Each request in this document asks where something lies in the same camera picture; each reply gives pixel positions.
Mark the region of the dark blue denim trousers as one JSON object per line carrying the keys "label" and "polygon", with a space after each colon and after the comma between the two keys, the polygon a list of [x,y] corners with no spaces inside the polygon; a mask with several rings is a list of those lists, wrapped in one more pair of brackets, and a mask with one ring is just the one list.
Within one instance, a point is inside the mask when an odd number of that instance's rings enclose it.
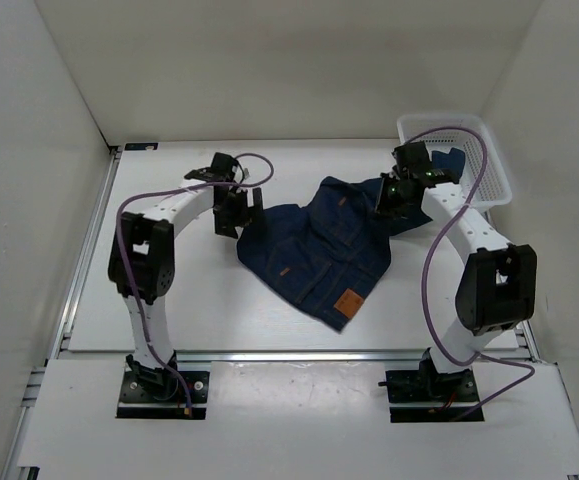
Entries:
{"label": "dark blue denim trousers", "polygon": [[390,267],[391,239],[432,220],[418,207],[400,218],[377,215],[380,187],[378,178],[325,177],[306,206],[266,209],[265,233],[247,226],[238,260],[287,303],[341,332]]}

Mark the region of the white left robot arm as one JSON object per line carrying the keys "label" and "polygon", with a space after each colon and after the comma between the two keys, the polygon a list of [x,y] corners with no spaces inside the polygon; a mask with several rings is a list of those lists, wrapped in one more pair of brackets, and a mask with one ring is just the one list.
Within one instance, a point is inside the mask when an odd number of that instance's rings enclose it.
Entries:
{"label": "white left robot arm", "polygon": [[274,173],[260,154],[218,152],[209,166],[185,174],[179,186],[136,194],[118,207],[107,274],[130,316],[135,349],[127,366],[155,399],[167,400],[186,387],[165,307],[177,236],[206,212],[222,237],[236,239],[240,229],[261,225],[262,186]]}

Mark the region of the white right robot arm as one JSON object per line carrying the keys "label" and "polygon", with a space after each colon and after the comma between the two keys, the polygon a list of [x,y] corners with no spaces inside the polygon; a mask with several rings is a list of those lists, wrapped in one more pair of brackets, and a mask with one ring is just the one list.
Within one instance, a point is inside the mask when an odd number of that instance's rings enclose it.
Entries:
{"label": "white right robot arm", "polygon": [[[465,188],[455,171],[432,163],[422,141],[398,146],[392,156],[392,171],[381,177],[377,213],[403,216],[417,208],[443,225],[424,260],[420,285],[433,344],[423,358],[430,367],[419,373],[418,387],[427,398],[439,400],[453,389],[453,374],[468,369],[495,338],[533,316],[537,254],[528,244],[512,244],[474,206],[486,158],[477,163],[473,182]],[[438,334],[428,280],[442,240],[450,242],[464,270],[455,294],[456,318]]]}

